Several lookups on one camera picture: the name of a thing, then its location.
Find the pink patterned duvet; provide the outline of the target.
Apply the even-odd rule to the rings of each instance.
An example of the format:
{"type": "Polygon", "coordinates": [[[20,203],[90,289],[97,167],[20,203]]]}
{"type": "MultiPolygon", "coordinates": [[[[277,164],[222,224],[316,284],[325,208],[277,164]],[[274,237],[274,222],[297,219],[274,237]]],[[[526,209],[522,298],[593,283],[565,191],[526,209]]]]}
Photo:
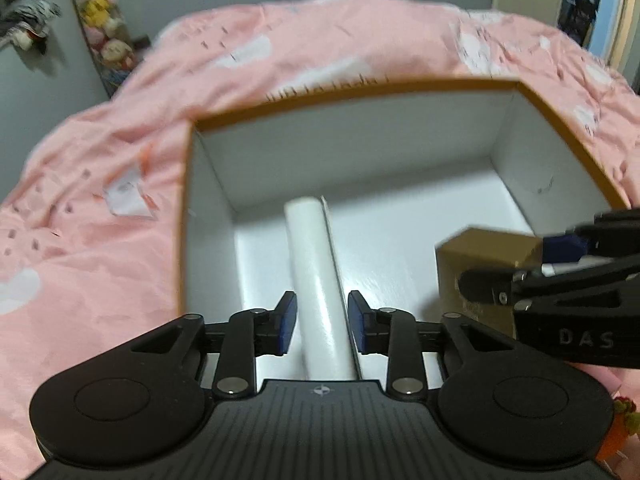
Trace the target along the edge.
{"type": "Polygon", "coordinates": [[[638,96],[555,28],[411,0],[299,0],[178,18],[114,99],[34,148],[2,204],[2,477],[40,465],[28,404],[45,379],[176,314],[196,118],[420,76],[526,84],[624,203],[638,203],[638,96]]]}

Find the grey plush toy on ledge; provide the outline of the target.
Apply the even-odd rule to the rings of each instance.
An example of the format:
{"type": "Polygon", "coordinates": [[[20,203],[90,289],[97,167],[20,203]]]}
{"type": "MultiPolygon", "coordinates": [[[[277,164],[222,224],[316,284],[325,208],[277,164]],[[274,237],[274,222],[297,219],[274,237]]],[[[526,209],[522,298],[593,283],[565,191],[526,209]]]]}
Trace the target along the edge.
{"type": "Polygon", "coordinates": [[[48,0],[16,0],[1,13],[1,47],[35,49],[45,54],[50,24],[61,15],[60,7],[48,0]]]}

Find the gold small box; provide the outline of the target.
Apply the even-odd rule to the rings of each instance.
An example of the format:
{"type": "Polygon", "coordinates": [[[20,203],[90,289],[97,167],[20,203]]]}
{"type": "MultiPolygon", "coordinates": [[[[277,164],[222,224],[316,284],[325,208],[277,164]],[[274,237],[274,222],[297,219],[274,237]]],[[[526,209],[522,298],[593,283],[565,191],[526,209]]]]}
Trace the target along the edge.
{"type": "Polygon", "coordinates": [[[512,284],[541,266],[542,240],[471,226],[435,249],[439,307],[513,336],[512,284]]]}

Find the hanging plush toy organizer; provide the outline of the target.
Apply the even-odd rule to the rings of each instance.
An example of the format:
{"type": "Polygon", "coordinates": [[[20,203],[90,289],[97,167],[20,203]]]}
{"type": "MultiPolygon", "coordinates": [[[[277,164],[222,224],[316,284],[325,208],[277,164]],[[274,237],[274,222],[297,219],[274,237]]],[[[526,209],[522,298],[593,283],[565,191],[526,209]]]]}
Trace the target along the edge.
{"type": "Polygon", "coordinates": [[[108,96],[114,96],[138,64],[119,0],[72,3],[101,84],[108,96]]]}

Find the white long box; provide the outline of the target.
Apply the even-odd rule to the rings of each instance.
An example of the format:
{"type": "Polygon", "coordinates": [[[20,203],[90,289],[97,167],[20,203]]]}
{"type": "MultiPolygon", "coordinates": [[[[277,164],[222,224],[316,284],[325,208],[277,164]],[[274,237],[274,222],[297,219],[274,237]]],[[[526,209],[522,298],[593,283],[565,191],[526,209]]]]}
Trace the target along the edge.
{"type": "Polygon", "coordinates": [[[308,378],[355,380],[359,365],[352,348],[326,203],[315,197],[296,198],[285,204],[284,215],[308,378]]]}

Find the orange crochet carrot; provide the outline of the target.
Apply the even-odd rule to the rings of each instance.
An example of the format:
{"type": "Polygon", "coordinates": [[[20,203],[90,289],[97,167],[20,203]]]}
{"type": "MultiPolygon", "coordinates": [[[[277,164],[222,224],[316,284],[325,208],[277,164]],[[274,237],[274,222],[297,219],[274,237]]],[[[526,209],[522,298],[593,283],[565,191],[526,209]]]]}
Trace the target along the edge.
{"type": "Polygon", "coordinates": [[[598,462],[617,455],[627,441],[639,434],[639,411],[631,398],[616,396],[613,400],[614,419],[597,454],[598,462]]]}

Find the orange cardboard storage box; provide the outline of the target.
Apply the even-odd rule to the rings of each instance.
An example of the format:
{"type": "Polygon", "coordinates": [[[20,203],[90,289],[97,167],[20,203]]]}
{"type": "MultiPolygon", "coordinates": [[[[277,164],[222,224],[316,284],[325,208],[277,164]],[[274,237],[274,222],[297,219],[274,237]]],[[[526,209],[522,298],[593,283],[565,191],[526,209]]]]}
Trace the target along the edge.
{"type": "MultiPolygon", "coordinates": [[[[306,94],[194,120],[178,297],[209,322],[295,292],[284,206],[320,198],[343,292],[434,321],[435,249],[468,226],[546,235],[629,202],[533,89],[427,79],[306,94]]],[[[297,323],[260,378],[309,379],[297,323]]]]}

